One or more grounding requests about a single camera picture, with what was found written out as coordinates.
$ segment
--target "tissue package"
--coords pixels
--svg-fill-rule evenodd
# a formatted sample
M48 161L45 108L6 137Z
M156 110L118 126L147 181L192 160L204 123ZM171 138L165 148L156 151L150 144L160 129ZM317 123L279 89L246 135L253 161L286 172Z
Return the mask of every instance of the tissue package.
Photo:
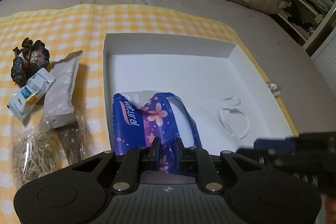
M197 127L180 98L154 91L117 93L113 97L113 138L117 155L161 140L160 171L178 174L175 139L202 148Z

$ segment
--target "white elastic strap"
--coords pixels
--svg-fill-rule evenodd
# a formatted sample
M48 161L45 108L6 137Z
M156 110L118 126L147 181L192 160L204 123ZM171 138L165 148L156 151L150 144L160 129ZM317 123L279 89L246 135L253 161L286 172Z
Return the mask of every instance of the white elastic strap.
M250 123L250 120L248 119L248 117L245 116L244 113L242 113L239 109L236 108L237 106L239 106L241 104L241 100L239 98L236 98L236 97L229 97L229 98L224 99L223 101L230 101L230 100L237 100L238 103L236 103L235 105L231 105L231 106L225 106L225 107L222 107L222 108L219 109L221 124L233 136L237 135L238 138L242 139L248 134L248 132L250 130L251 123ZM245 130L242 133L235 134L233 129L228 125L227 121L228 121L228 116L229 116L230 113L239 113L239 114L243 115L244 118L246 119L246 127L245 127Z

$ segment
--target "dark knitted item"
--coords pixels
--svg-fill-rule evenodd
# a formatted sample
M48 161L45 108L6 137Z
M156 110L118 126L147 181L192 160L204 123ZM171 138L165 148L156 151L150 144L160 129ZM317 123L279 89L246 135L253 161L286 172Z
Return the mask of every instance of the dark knitted item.
M38 70L49 64L49 51L41 40L35 43L28 37L22 42L22 49L13 49L15 58L11 69L11 77L19 87L26 85L27 80Z

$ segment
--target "pink stripe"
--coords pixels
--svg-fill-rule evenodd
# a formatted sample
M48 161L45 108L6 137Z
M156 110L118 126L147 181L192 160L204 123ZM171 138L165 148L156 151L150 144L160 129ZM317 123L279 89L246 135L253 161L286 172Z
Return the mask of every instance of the pink stripe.
M119 101L119 103L120 103L121 111L123 112L123 116L124 116L126 124L131 125L129 120L128 120L128 117L127 117L126 107L125 107L124 103L121 102L121 101Z

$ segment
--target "beige bedsheet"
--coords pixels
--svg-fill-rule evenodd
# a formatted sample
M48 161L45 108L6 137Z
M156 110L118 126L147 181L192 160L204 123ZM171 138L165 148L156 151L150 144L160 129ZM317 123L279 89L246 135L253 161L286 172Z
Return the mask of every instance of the beige bedsheet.
M2 0L0 17L76 4L145 4L226 23L238 33L281 98L299 133L336 130L336 99L306 52L268 15L226 0Z

